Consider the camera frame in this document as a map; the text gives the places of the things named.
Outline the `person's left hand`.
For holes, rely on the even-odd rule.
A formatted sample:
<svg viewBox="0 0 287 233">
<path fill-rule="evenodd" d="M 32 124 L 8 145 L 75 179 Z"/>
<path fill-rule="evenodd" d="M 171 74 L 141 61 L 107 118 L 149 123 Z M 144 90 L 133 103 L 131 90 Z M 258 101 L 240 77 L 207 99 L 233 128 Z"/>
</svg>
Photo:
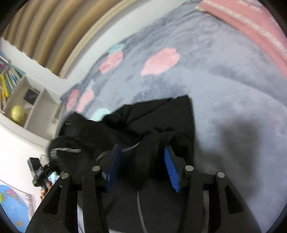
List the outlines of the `person's left hand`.
<svg viewBox="0 0 287 233">
<path fill-rule="evenodd" d="M 46 184 L 46 187 L 47 187 L 47 189 L 42 188 L 41 191 L 40 191 L 41 199 L 42 199 L 42 200 L 46 197 L 47 193 L 48 193 L 48 192 L 50 191 L 50 189 L 53 187 L 52 182 L 48 181 L 47 184 Z"/>
</svg>

